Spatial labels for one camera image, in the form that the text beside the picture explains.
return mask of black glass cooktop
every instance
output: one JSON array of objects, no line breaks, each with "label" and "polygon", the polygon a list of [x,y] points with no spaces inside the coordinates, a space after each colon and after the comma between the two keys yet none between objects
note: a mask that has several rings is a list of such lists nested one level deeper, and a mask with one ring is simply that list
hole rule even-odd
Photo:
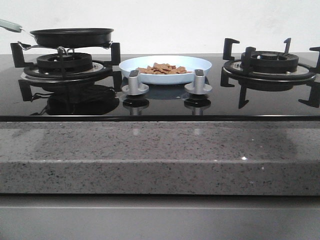
[{"label": "black glass cooktop", "polygon": [[[316,65],[298,54],[299,62]],[[185,92],[184,85],[150,85],[142,96],[128,97],[118,66],[104,79],[72,84],[30,83],[21,78],[11,55],[0,56],[1,121],[246,121],[320,120],[320,77],[300,85],[246,84],[222,80],[222,54],[194,55],[212,63],[207,95]],[[105,60],[103,55],[93,55]]]}]

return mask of white wall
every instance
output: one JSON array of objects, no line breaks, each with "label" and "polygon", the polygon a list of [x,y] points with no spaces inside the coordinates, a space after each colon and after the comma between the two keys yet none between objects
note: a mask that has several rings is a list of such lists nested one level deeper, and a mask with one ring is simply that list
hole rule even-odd
[{"label": "white wall", "polygon": [[[221,53],[226,37],[240,41],[238,53],[283,51],[288,37],[292,53],[320,46],[320,0],[0,0],[0,19],[28,31],[113,28],[123,54]],[[35,44],[25,32],[0,28],[0,54],[17,41]]]}]

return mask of gas burner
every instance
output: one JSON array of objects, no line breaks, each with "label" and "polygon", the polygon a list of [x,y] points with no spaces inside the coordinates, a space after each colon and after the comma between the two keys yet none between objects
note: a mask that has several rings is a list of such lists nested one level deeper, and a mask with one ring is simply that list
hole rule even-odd
[{"label": "gas burner", "polygon": [[11,43],[14,66],[24,68],[22,79],[33,83],[52,84],[96,81],[105,78],[112,72],[113,66],[119,65],[121,61],[120,44],[110,42],[108,47],[105,44],[97,47],[110,48],[111,61],[93,60],[90,54],[75,52],[74,48],[58,47],[57,53],[40,56],[36,59],[36,63],[25,62],[23,50],[29,50],[32,46],[21,42]]},{"label": "gas burner", "polygon": [[291,38],[284,41],[285,51],[256,51],[247,47],[241,54],[241,59],[231,56],[232,44],[237,40],[226,38],[224,41],[222,72],[232,78],[262,83],[290,83],[301,85],[316,79],[317,68],[299,63],[299,57],[289,53]]}]

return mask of granite countertop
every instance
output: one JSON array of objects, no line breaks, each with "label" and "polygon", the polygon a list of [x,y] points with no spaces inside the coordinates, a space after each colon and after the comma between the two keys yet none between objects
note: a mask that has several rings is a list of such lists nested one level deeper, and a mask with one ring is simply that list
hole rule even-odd
[{"label": "granite countertop", "polygon": [[0,122],[0,193],[320,194],[320,122]]}]

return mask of gas stove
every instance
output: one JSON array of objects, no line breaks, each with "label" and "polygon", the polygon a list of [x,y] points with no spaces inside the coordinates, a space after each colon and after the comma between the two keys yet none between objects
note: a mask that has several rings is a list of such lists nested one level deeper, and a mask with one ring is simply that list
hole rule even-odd
[{"label": "gas stove", "polygon": [[[31,46],[12,43],[14,66],[0,69],[1,121],[291,121],[320,120],[319,61],[311,52],[256,51],[247,47],[224,53],[186,54],[212,63],[206,94],[192,94],[184,84],[148,85],[148,92],[127,95],[128,79],[119,68],[120,44],[103,45],[111,54],[91,55],[63,47],[53,54],[26,55]],[[2,56],[8,66],[12,56]]]}]

